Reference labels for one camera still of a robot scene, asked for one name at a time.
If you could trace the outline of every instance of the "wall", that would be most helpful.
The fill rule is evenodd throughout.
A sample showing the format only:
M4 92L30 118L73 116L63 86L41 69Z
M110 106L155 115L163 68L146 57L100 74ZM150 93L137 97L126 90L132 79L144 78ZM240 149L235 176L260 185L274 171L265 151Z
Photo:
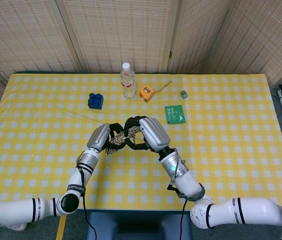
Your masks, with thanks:
M0 0L0 98L15 72L282 77L282 0Z

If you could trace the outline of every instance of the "plastic water bottle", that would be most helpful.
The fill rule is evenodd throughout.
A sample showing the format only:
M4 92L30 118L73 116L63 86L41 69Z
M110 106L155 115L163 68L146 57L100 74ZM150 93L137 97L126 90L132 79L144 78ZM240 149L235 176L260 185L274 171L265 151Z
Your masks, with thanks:
M130 68L129 63L125 62L122 64L120 76L123 96L133 98L136 94L137 87L136 73Z

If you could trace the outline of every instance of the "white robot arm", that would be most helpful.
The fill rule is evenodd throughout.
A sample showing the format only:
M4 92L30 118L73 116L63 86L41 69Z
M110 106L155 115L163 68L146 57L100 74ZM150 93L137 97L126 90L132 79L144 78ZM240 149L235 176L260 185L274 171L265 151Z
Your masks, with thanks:
M87 143L88 149L84 150L77 159L66 193L49 200L35 197L19 201L0 201L0 224L12 226L39 221L47 216L61 216L75 212L79 206L80 197L85 194L86 185L99 161L99 153L105 147L121 149L125 146L125 144L113 146L109 143L109 135L114 136L113 131L123 132L123 128L117 123L107 123L92 133Z
M213 199L205 194L203 186L185 165L178 153L169 148L170 138L155 118L135 117L135 126L143 133L144 148L159 153L159 161L174 181L179 197L194 202L190 218L195 226L201 229L211 229L221 224L259 224L282 226L282 206L278 206L264 197L234 197L223 204L215 204Z

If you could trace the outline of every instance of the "table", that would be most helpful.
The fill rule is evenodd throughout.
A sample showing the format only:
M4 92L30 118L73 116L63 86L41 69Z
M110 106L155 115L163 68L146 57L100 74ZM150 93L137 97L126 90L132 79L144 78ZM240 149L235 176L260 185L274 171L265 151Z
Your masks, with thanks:
M264 74L136 77L137 89L172 83L147 104L138 93L122 96L119 74L13 74L0 102L0 200L63 194L96 127L147 115L162 123L170 146L217 202L250 196L282 204L282 134ZM91 92L103 94L102 110L88 108ZM186 123L167 124L169 105L183 106ZM153 152L103 152L86 206L179 211L184 200L166 190L168 182Z

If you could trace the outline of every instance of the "blue toy block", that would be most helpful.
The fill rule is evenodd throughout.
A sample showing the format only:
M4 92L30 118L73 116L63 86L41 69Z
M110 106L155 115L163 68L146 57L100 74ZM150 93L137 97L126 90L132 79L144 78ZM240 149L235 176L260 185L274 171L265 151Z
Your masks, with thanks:
M91 92L89 94L89 100L87 101L87 105L91 109L102 109L103 96L100 93L94 94L93 92Z

